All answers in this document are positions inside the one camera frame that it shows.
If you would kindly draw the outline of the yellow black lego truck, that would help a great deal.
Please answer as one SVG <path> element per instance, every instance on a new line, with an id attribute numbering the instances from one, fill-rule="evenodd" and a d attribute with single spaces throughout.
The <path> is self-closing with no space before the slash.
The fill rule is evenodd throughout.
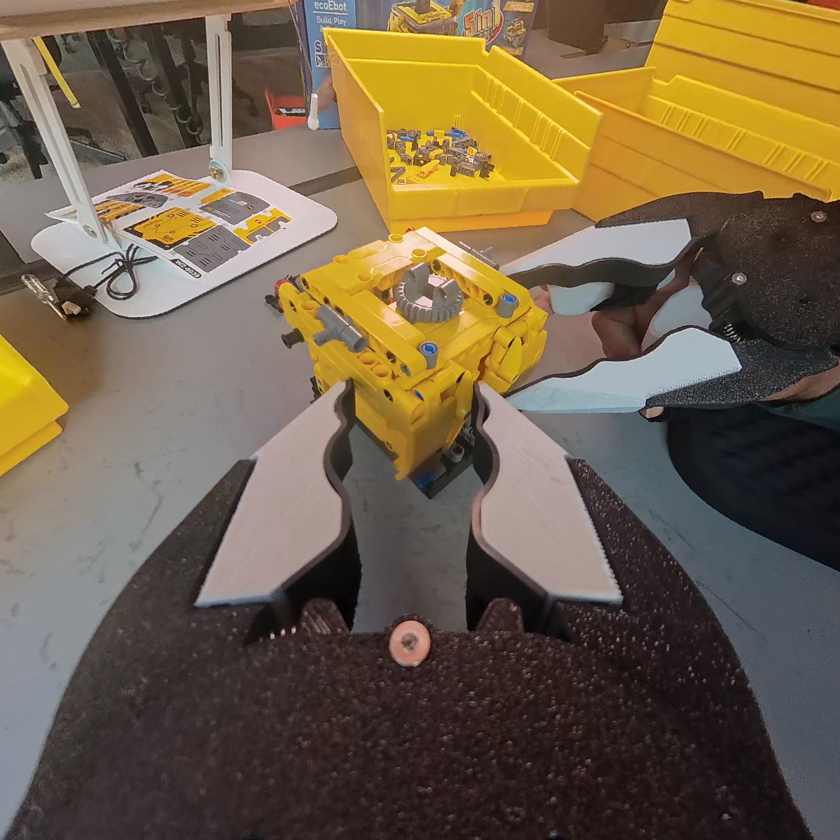
<path id="1" fill-rule="evenodd" d="M 455 461 L 471 459 L 471 412 L 475 385 L 483 382 L 498 394 L 523 384 L 541 360 L 547 342 L 547 314 L 533 308 L 502 319 L 476 301 L 465 299 L 454 280 L 433 273 L 433 262 L 407 268 L 393 287 L 373 290 L 425 341 L 420 351 L 427 372 L 416 379 L 388 380 L 388 370 L 364 353 L 361 381 L 341 380 L 327 366 L 327 381 L 298 331 L 284 335 L 288 348 L 305 344 L 313 364 L 315 398 L 332 386 L 351 380 L 356 421 L 391 459 L 398 479 L 410 478 L 428 497 L 437 485 L 460 471 Z"/>

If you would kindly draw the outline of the black padded wrist rest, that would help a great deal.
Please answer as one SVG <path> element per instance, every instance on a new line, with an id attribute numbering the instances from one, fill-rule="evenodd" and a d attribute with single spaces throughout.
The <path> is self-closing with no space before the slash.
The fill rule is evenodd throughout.
<path id="1" fill-rule="evenodd" d="M 839 434 L 755 405 L 666 421 L 680 478 L 723 516 L 839 569 Z"/>

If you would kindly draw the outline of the yellow lego beam assembly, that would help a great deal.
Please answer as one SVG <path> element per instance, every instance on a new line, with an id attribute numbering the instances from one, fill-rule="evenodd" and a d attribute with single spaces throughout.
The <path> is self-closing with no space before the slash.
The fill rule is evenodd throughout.
<path id="1" fill-rule="evenodd" d="M 478 302 L 502 319 L 513 319 L 533 308 L 530 292 L 503 276 L 493 257 L 441 237 L 437 246 L 441 254 L 433 259 L 433 273 L 454 280 L 465 299 Z"/>
<path id="2" fill-rule="evenodd" d="M 322 382 L 328 379 L 329 364 L 339 379 L 361 381 L 364 353 L 387 368 L 388 380 L 426 374 L 427 358 L 420 351 L 424 334 L 366 284 L 353 280 L 346 288 L 332 278 L 316 278 L 312 271 L 279 283 L 276 291 L 288 324 L 322 366 L 317 374 Z"/>

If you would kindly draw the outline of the white board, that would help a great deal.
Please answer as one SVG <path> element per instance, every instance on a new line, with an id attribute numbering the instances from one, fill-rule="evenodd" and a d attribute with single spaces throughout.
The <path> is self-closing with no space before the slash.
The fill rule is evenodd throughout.
<path id="1" fill-rule="evenodd" d="M 96 197 L 119 191 L 161 171 L 100 193 L 92 202 Z M 209 180 L 215 186 L 230 186 L 261 196 L 289 213 L 292 222 L 284 231 L 261 239 L 257 245 L 202 279 L 193 278 L 168 259 L 137 245 L 129 245 L 121 238 L 115 238 L 119 243 L 117 249 L 101 245 L 79 225 L 73 206 L 48 212 L 47 218 L 52 224 L 32 238 L 31 247 L 37 256 L 47 260 L 79 288 L 95 287 L 94 300 L 111 313 L 125 319 L 151 319 L 182 308 L 311 242 L 333 230 L 338 222 L 331 209 L 252 171 L 233 171 L 227 185 L 215 182 L 211 176 L 187 179 Z"/>

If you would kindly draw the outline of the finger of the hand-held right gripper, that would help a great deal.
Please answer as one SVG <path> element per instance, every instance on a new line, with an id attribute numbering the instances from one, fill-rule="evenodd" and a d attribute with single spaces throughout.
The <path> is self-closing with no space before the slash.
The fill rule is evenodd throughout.
<path id="1" fill-rule="evenodd" d="M 590 226 L 500 268 L 525 288 L 612 284 L 656 287 L 693 242 L 685 218 Z"/>
<path id="2" fill-rule="evenodd" d="M 627 360 L 599 360 L 582 371 L 553 374 L 508 394 L 528 413 L 633 413 L 650 397 L 741 371 L 733 345 L 697 327 L 678 329 Z"/>

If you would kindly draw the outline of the orange plastic crate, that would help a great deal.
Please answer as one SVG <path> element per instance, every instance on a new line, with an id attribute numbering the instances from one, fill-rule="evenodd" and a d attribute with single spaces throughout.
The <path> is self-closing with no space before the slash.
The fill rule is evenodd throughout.
<path id="1" fill-rule="evenodd" d="M 308 109 L 305 97 L 300 95 L 276 94 L 265 88 L 271 127 L 274 131 L 287 130 L 297 126 L 308 126 Z"/>

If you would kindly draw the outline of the dark lego pieces heap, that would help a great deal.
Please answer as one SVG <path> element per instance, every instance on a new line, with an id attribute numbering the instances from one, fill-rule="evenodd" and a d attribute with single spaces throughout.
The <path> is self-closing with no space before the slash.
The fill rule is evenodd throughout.
<path id="1" fill-rule="evenodd" d="M 497 166 L 470 133 L 449 129 L 386 129 L 385 147 L 394 186 L 424 185 L 438 175 L 489 180 Z"/>

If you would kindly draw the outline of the nested yellow bins stack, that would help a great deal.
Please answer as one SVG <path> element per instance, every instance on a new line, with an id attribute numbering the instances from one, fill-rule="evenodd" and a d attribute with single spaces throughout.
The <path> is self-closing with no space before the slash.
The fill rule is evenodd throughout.
<path id="1" fill-rule="evenodd" d="M 838 2 L 668 2 L 644 66 L 554 81 L 602 114 L 574 209 L 839 189 Z"/>

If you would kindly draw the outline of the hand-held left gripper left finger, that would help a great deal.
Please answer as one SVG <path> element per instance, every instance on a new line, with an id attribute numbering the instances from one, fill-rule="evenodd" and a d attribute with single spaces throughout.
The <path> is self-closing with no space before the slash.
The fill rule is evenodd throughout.
<path id="1" fill-rule="evenodd" d="M 321 599 L 353 628 L 361 557 L 343 481 L 355 419 L 354 384 L 341 381 L 255 453 L 196 608 L 263 606 L 291 633 Z"/>

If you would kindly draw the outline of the blue toy kit box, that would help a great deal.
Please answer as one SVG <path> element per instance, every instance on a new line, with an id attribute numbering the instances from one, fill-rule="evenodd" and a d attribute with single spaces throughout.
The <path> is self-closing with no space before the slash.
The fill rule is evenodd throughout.
<path id="1" fill-rule="evenodd" d="M 519 1 L 305 1 L 291 6 L 309 113 L 313 92 L 331 99 L 323 114 L 335 130 L 340 117 L 332 86 L 325 28 L 359 28 L 412 35 L 482 39 L 521 58 L 532 30 L 537 2 Z"/>

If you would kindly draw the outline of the person's right hand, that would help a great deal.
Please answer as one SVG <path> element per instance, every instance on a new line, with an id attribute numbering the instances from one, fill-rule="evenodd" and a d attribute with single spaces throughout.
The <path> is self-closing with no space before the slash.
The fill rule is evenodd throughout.
<path id="1" fill-rule="evenodd" d="M 659 290 L 644 304 L 595 311 L 591 315 L 591 325 L 601 342 L 604 357 L 627 360 L 641 354 L 649 324 L 667 299 L 665 290 Z"/>

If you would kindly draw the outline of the printed lego leaflet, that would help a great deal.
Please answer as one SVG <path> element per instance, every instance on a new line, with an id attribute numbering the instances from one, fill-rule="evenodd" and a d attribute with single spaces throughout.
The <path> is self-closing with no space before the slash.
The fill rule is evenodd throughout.
<path id="1" fill-rule="evenodd" d="M 168 171 L 96 197 L 93 207 L 115 238 L 168 259 L 195 279 L 292 222 L 261 196 Z"/>

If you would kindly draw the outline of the white stand leg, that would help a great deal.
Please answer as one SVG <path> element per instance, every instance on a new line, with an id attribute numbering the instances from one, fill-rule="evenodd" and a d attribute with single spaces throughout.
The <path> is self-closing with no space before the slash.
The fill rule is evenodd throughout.
<path id="1" fill-rule="evenodd" d="M 227 185 L 233 173 L 232 40 L 230 14 L 205 17 L 208 107 L 211 119 L 209 173 Z"/>

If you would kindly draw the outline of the yellow lego panel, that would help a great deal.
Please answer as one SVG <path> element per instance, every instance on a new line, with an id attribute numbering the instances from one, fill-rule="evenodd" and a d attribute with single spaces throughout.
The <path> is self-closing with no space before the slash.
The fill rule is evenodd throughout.
<path id="1" fill-rule="evenodd" d="M 326 293 L 336 287 L 356 293 L 359 290 L 382 291 L 394 286 L 407 268 L 422 261 L 431 264 L 445 249 L 426 230 L 393 234 L 334 257 L 328 264 L 301 275 L 301 283 L 310 291 Z"/>

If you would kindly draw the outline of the yellow plastic bin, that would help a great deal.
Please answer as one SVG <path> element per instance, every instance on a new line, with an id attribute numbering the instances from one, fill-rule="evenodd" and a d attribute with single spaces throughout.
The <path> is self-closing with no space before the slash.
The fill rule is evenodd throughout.
<path id="1" fill-rule="evenodd" d="M 571 209 L 602 112 L 480 38 L 326 28 L 340 128 L 392 234 L 540 226 Z M 466 131 L 494 171 L 423 178 L 386 145 L 387 130 Z"/>
<path id="2" fill-rule="evenodd" d="M 60 435 L 69 410 L 46 378 L 1 338 L 1 475 Z"/>

